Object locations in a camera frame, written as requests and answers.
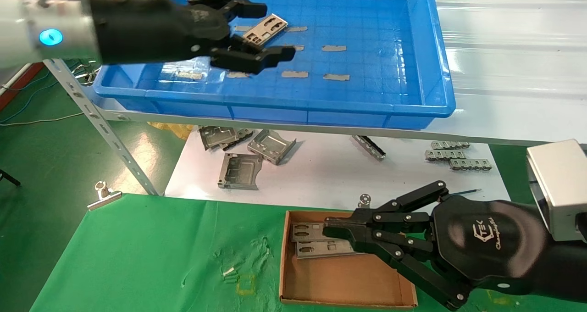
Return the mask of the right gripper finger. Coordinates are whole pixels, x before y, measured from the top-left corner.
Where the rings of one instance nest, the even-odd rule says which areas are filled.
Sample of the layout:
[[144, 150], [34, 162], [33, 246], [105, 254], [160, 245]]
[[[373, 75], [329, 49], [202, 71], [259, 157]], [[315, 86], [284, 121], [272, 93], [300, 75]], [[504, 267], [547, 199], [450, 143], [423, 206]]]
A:
[[366, 229], [389, 233], [420, 233], [431, 220], [424, 206], [440, 201], [449, 194], [446, 183], [436, 181], [394, 198], [375, 209], [356, 209], [349, 217], [327, 217], [323, 234], [338, 239], [351, 239], [351, 234]]

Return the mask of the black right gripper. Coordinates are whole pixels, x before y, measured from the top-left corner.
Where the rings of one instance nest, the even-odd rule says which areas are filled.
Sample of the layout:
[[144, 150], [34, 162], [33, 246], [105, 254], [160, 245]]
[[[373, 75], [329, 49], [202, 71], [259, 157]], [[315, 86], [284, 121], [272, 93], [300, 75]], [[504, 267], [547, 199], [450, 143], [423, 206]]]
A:
[[390, 232], [352, 232], [354, 250], [374, 254], [390, 268], [450, 311], [468, 301], [471, 287], [528, 295], [535, 287], [533, 268], [549, 242], [536, 207], [509, 201], [471, 201], [451, 196], [432, 211], [438, 270], [425, 265], [433, 245]]

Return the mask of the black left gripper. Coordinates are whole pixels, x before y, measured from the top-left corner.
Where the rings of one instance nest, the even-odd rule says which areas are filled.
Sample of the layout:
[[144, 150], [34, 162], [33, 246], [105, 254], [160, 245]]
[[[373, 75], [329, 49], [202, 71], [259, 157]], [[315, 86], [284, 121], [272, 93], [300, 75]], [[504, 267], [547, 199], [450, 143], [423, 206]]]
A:
[[210, 64], [231, 72], [259, 74], [294, 59], [294, 46], [262, 47], [241, 36], [229, 37], [228, 22], [262, 18], [264, 3], [250, 0], [187, 0], [159, 14], [159, 61], [210, 57]]

